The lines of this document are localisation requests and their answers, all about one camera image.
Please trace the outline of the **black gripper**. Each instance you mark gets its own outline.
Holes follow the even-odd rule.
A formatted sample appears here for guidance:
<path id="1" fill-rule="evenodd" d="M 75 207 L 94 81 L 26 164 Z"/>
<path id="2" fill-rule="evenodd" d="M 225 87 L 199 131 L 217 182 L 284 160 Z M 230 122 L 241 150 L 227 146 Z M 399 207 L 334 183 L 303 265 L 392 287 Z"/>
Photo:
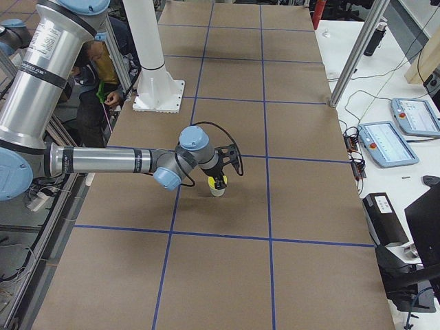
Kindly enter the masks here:
<path id="1" fill-rule="evenodd" d="M 200 164 L 200 169 L 209 177 L 214 178 L 215 189 L 226 188 L 226 176 L 223 175 L 223 162 L 218 160 L 216 164 Z"/>

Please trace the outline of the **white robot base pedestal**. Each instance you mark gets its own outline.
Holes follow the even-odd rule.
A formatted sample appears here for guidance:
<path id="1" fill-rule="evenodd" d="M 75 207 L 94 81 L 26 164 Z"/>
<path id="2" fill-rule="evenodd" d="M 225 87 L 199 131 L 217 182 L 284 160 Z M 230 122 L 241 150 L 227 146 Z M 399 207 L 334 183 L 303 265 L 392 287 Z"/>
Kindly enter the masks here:
<path id="1" fill-rule="evenodd" d="M 133 109 L 177 113 L 185 82 L 173 79 L 166 69 L 153 2 L 123 4 L 141 67 Z"/>

